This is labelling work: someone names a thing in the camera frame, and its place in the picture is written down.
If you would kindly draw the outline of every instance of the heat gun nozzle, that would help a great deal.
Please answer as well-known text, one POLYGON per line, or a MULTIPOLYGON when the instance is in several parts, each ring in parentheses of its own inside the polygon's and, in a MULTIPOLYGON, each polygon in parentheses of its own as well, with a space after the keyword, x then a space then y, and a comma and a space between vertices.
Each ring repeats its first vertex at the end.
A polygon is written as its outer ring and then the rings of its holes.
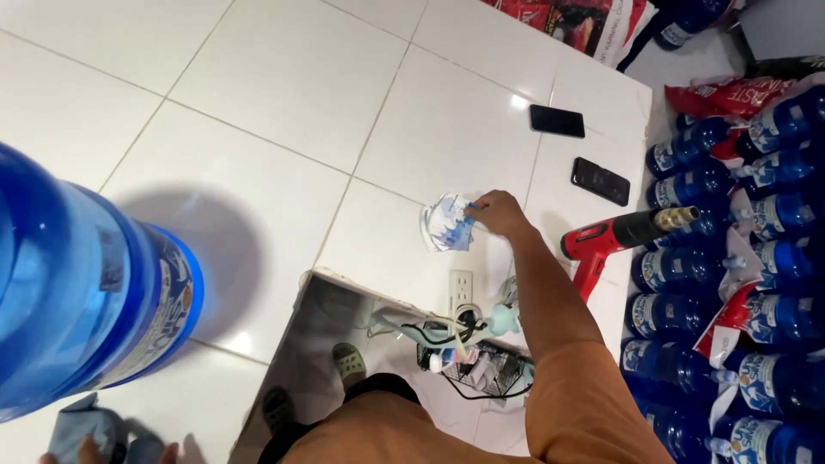
POLYGON ((653 217, 653 222, 662 232, 670 232, 699 219, 699 209, 695 206, 666 208, 653 217))

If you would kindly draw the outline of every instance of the gray cloth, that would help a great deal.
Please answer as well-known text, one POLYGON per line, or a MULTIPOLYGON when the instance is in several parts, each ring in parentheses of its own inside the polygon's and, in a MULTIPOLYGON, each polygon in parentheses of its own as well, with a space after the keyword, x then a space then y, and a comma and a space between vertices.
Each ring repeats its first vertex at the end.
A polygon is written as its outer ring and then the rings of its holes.
POLYGON ((91 435, 108 464, 157 464, 163 442, 145 429, 129 443, 130 424, 112 410, 98 408, 97 393, 66 406, 57 415, 49 451, 58 464, 80 464, 78 446, 83 436, 91 435))

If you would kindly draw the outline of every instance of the black smartphone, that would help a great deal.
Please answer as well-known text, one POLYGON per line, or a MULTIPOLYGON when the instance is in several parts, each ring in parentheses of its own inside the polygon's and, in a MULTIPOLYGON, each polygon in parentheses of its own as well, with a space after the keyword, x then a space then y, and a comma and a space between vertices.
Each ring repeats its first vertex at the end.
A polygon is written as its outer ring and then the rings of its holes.
POLYGON ((573 185, 595 193, 616 205, 627 206, 630 181, 582 157, 573 160, 573 185))
POLYGON ((539 132, 584 138, 582 113, 530 105, 530 127, 539 132))

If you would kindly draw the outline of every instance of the electrical outlet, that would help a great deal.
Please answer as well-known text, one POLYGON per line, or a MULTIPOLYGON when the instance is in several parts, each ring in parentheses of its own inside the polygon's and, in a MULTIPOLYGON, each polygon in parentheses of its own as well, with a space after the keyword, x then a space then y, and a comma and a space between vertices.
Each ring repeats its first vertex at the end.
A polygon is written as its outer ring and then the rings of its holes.
POLYGON ((450 271, 450 317, 458 316, 461 305, 473 302, 473 272, 450 271))

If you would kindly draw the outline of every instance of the hand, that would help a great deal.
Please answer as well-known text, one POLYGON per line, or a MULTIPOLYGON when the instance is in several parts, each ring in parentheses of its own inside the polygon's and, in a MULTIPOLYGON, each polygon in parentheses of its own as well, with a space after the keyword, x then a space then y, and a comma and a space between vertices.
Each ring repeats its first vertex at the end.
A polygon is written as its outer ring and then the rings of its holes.
POLYGON ((514 234, 532 227, 521 211, 518 200, 508 192, 493 190, 473 203, 478 209, 471 206, 465 209, 464 213, 486 225, 494 234, 510 239, 514 234))
MULTIPOLYGON (((97 444, 89 435, 83 437, 78 446, 78 461, 80 464, 105 464, 97 451, 97 444)), ((175 462, 177 462, 177 443, 172 443, 163 449, 158 464, 175 464, 175 462)), ((58 462, 54 454, 44 454, 40 457, 40 464, 58 464, 58 462)))

